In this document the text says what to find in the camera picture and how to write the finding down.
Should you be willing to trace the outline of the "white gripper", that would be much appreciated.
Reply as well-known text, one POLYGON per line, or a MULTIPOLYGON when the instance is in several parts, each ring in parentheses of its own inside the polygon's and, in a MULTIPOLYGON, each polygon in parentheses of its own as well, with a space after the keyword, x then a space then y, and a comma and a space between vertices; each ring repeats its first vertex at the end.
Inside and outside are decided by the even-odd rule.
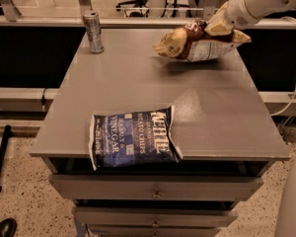
MULTIPOLYGON (((253 17, 246 7, 245 0, 229 0, 208 20, 205 31, 211 36, 227 36, 233 27, 244 30, 256 24, 258 20, 253 17)), ((250 36, 242 31, 233 31, 233 42, 251 42, 250 36)))

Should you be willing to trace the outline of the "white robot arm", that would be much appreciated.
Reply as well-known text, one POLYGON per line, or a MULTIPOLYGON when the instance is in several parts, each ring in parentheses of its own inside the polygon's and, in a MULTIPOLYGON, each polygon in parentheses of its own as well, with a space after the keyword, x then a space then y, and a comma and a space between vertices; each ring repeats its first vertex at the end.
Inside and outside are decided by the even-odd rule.
POLYGON ((296 0, 228 0, 206 22, 204 32, 213 40, 250 42, 242 33, 264 17, 296 9, 296 0))

